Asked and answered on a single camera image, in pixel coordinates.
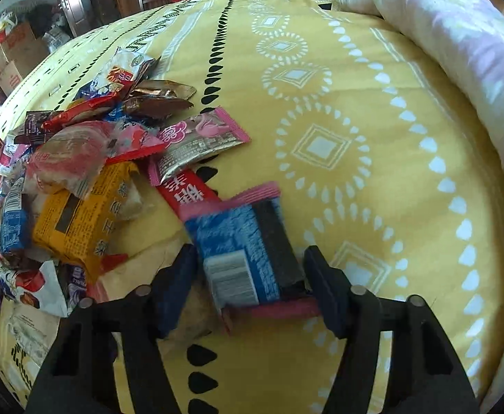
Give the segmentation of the blue pink wafer packet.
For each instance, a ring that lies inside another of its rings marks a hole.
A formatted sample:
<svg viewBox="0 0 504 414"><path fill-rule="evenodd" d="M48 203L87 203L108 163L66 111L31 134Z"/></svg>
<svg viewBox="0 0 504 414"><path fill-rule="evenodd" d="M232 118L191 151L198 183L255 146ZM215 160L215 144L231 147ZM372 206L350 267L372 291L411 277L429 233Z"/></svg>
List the blue pink wafer packet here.
<svg viewBox="0 0 504 414"><path fill-rule="evenodd" d="M227 330L241 315L307 319L319 314L284 224L281 190L268 181L227 200L191 202L180 219L198 249Z"/></svg>

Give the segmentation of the orange cracker packet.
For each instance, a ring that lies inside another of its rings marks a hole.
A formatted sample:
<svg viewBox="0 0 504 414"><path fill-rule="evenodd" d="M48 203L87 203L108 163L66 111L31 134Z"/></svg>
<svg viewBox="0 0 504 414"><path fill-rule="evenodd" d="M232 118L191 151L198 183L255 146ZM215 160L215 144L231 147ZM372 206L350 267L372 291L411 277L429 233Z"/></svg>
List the orange cracker packet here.
<svg viewBox="0 0 504 414"><path fill-rule="evenodd" d="M137 171L133 162L118 162L102 169L85 199L67 190L48 195L33 227L33 243L82 267L96 282L104 274L102 261Z"/></svg>

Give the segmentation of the beige cake packet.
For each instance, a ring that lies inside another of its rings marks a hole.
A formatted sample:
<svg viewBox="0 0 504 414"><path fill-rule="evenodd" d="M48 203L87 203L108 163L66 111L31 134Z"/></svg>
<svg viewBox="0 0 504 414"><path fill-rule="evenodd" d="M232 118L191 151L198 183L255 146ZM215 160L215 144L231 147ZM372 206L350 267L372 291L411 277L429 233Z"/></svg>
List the beige cake packet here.
<svg viewBox="0 0 504 414"><path fill-rule="evenodd" d="M98 279L102 301L121 299L142 285L152 290L158 338L171 346L182 347L219 326L197 248L182 237L156 242Z"/></svg>

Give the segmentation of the red white small packet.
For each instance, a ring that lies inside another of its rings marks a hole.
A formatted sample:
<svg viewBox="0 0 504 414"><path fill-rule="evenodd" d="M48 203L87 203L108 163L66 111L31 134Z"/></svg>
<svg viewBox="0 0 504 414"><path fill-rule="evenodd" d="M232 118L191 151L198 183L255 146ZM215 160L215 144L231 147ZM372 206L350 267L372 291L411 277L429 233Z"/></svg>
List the red white small packet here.
<svg viewBox="0 0 504 414"><path fill-rule="evenodd" d="M156 187L177 217L181 207L202 201L220 201L218 195L192 170L186 169Z"/></svg>

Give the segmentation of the yellow patterned bedspread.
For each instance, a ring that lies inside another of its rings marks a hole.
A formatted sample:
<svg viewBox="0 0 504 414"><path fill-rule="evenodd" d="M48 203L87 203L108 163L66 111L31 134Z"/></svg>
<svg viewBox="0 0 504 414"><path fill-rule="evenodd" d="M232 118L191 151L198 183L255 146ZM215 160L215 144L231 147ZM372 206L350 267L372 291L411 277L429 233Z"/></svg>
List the yellow patterned bedspread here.
<svg viewBox="0 0 504 414"><path fill-rule="evenodd" d="M106 112L65 121L43 145L20 148L6 172L0 242L27 236L16 252L35 264L18 271L0 255L0 374L24 409L61 322L86 297L110 302L100 299L98 279L33 243L45 199L62 190L85 199L105 166L133 162L138 171L104 274L173 236L194 245L148 168L161 130L217 107L251 141L187 169L220 200L277 182L302 265L316 246L351 284L379 298L420 295L461 360L454 334L466 318L456 303L433 302L440 284L429 279L429 240L403 228L412 198L397 188L401 168L379 162L374 150L389 117L387 94L363 56L387 59L373 34L384 26L383 18L346 12L334 0L186 0L83 34L22 81L0 108L0 137L20 133L31 113L56 114L84 96L104 104L143 95L152 118L144 125ZM29 222L21 232L10 229L10 215ZM230 330L217 316L219 326L189 344L157 342L177 413L325 413L345 342L320 309L307 319L241 315ZM391 343L383 333L365 413L384 413Z"/></svg>

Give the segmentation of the pink flamingo snack packet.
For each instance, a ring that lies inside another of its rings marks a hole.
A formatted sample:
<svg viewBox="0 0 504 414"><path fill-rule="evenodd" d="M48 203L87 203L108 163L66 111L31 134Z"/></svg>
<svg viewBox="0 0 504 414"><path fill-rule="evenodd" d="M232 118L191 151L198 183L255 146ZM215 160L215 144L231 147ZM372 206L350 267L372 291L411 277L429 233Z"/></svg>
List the pink flamingo snack packet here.
<svg viewBox="0 0 504 414"><path fill-rule="evenodd" d="M251 141L222 107L169 125L156 137L161 150L153 155L148 168L149 180L155 187L196 162Z"/></svg>

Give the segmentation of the lower cardboard box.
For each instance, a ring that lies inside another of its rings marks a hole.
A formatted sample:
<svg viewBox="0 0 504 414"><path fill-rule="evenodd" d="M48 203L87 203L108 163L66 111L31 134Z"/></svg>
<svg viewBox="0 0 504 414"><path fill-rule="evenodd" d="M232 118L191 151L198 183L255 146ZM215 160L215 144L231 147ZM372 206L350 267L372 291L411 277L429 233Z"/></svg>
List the lower cardboard box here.
<svg viewBox="0 0 504 414"><path fill-rule="evenodd" d="M41 39L23 41L10 48L0 44L0 88L6 96L47 56L49 50Z"/></svg>

